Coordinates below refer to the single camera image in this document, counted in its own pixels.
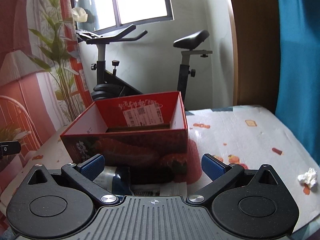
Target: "patterned curtain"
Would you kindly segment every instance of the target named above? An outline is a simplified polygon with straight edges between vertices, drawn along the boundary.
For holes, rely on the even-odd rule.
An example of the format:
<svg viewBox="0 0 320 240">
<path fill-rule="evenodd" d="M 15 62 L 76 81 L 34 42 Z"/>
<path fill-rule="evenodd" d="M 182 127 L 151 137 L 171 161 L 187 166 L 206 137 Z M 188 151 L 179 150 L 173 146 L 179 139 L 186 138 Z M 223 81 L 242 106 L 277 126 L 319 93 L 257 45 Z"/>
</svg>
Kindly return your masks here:
<svg viewBox="0 0 320 240">
<path fill-rule="evenodd" d="M 22 145 L 19 154 L 0 160 L 1 195 L 42 144 L 92 100 L 70 0 L 0 0 L 0 15 L 0 141 Z M 7 227 L 0 213 L 0 236 Z"/>
</svg>

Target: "ribbed gray plate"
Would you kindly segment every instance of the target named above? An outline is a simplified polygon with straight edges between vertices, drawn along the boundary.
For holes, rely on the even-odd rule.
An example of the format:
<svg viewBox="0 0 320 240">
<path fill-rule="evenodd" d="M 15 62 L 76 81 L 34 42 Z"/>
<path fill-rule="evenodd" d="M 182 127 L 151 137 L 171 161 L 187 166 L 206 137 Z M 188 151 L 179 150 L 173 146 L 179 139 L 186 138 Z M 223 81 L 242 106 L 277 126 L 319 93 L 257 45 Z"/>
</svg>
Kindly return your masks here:
<svg viewBox="0 0 320 240">
<path fill-rule="evenodd" d="M 235 240 L 215 225 L 208 211 L 181 197 L 127 196 L 121 204 L 99 209 L 93 222 L 65 240 Z"/>
</svg>

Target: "blue curtain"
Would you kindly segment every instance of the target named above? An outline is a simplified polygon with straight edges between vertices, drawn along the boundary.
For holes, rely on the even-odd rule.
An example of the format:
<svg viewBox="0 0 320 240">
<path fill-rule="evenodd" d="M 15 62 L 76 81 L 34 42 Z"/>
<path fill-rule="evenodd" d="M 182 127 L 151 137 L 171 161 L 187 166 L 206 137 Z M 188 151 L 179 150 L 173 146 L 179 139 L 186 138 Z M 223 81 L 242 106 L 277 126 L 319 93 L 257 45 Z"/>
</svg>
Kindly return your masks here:
<svg viewBox="0 0 320 240">
<path fill-rule="evenodd" d="M 279 13 L 276 116 L 320 164 L 320 0 L 279 0 Z"/>
</svg>

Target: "crumpled tissue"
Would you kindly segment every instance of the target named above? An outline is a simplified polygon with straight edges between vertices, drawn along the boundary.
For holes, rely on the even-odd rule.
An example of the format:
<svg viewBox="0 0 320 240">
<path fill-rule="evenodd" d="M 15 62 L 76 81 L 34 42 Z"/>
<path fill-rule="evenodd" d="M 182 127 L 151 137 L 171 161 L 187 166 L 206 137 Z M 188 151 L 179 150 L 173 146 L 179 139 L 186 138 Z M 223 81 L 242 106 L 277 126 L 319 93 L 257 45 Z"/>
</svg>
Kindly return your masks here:
<svg viewBox="0 0 320 240">
<path fill-rule="evenodd" d="M 298 181 L 301 184 L 307 184 L 309 188 L 312 188 L 315 184 L 317 184 L 316 170 L 314 168 L 309 168 L 308 172 L 298 176 Z"/>
<path fill-rule="evenodd" d="M 85 10 L 81 7 L 72 8 L 72 17 L 75 22 L 86 22 L 88 15 Z"/>
</svg>

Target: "window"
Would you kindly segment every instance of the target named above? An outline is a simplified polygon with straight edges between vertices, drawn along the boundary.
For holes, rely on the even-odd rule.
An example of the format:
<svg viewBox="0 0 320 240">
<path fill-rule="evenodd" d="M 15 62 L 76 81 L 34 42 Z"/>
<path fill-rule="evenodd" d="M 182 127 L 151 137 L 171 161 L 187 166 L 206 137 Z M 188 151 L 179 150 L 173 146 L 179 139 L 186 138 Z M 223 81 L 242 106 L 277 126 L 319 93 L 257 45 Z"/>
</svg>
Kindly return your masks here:
<svg viewBox="0 0 320 240">
<path fill-rule="evenodd" d="M 77 23 L 77 27 L 98 34 L 132 23 L 173 19 L 170 0 L 71 0 L 71 3 L 88 14 L 87 22 Z"/>
</svg>

